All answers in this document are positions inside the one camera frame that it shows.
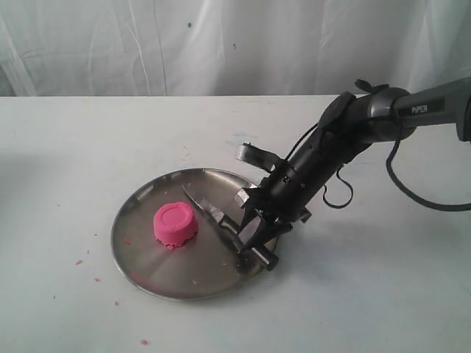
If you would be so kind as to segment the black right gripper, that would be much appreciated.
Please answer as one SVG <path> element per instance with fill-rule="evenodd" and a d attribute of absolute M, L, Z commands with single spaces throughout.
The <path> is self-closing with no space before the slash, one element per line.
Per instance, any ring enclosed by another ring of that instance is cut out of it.
<path fill-rule="evenodd" d="M 306 205 L 353 159 L 348 131 L 311 127 L 286 158 L 257 188 L 242 188 L 238 202 L 244 210 L 240 224 L 241 251 L 259 247 L 292 231 L 291 223 L 306 219 Z"/>

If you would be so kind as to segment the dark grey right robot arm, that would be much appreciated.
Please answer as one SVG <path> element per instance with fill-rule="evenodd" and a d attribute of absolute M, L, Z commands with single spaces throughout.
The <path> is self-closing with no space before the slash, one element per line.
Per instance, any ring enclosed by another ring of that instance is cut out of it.
<path fill-rule="evenodd" d="M 286 157 L 250 143 L 240 145 L 238 160 L 268 174 L 259 186 L 243 188 L 235 196 L 244 209 L 236 233 L 240 252 L 291 231 L 297 221 L 306 222 L 311 217 L 306 206 L 326 182 L 378 142 L 394 142 L 386 170 L 409 198 L 442 212 L 470 210 L 470 204 L 438 204 L 418 196 L 392 169 L 400 142 L 419 126 L 455 124 L 458 139 L 470 141 L 470 79 L 458 79 L 418 93 L 389 85 L 372 86 L 361 79 L 355 85 L 365 96 L 350 92 L 337 96 Z"/>

